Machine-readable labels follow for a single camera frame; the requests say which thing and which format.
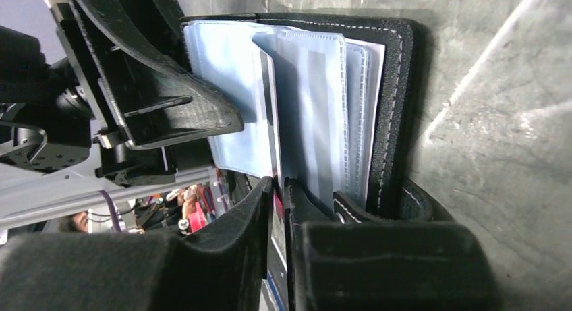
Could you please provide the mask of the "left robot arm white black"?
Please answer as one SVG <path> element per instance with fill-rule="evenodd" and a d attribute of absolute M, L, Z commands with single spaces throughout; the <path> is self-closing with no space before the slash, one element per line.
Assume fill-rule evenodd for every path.
<path fill-rule="evenodd" d="M 1 28 L 1 228 L 208 179 L 244 122 L 190 67 L 178 0 L 45 0 L 66 56 Z"/>

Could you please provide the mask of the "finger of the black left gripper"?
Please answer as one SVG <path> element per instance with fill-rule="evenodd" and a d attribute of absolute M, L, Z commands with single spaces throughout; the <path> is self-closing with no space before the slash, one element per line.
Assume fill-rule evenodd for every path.
<path fill-rule="evenodd" d="M 181 31 L 178 0 L 119 0 L 134 26 L 162 54 L 190 70 Z"/>

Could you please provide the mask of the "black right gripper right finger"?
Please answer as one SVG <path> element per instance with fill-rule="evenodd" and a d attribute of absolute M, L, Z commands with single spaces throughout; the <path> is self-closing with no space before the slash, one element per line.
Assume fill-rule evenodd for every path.
<path fill-rule="evenodd" d="M 323 213 L 286 179 L 292 310 L 500 310 L 501 292 L 475 235 L 451 221 L 375 217 L 346 195 Z"/>

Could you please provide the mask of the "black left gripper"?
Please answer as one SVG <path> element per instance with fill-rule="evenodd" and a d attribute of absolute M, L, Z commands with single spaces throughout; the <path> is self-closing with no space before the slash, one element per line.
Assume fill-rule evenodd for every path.
<path fill-rule="evenodd" d="M 69 0 L 52 11 L 100 122 L 97 177 L 175 183 L 212 167 L 204 138 L 243 130 L 238 108 L 191 69 L 177 0 Z"/>

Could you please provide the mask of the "white magnetic stripe card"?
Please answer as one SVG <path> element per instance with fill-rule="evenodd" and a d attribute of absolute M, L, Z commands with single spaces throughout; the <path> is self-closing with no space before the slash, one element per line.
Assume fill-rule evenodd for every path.
<path fill-rule="evenodd" d="M 279 188 L 283 186 L 281 149 L 279 139 L 279 117 L 277 110 L 277 89 L 273 58 L 260 47 L 254 47 L 254 53 L 260 57 L 262 84 L 264 91 L 265 120 L 268 124 L 270 157 L 273 177 Z"/>

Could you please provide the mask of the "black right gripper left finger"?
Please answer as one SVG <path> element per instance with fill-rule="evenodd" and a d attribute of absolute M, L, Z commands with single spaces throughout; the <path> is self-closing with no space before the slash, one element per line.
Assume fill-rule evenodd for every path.
<path fill-rule="evenodd" d="M 2 310 L 257 310 L 273 180 L 187 236 L 23 235 L 1 260 Z"/>

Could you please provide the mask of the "black card holder wallet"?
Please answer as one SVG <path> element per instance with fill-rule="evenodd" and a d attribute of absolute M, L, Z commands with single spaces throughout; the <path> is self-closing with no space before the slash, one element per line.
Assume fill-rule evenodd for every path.
<path fill-rule="evenodd" d="M 432 219 L 431 197 L 405 178 L 425 41 L 417 22 L 250 13 L 190 18 L 183 37 L 194 73 L 244 120 L 208 139 L 219 169 L 273 176 L 258 46 L 275 68 L 283 180 L 329 215 L 341 192 L 380 219 Z"/>

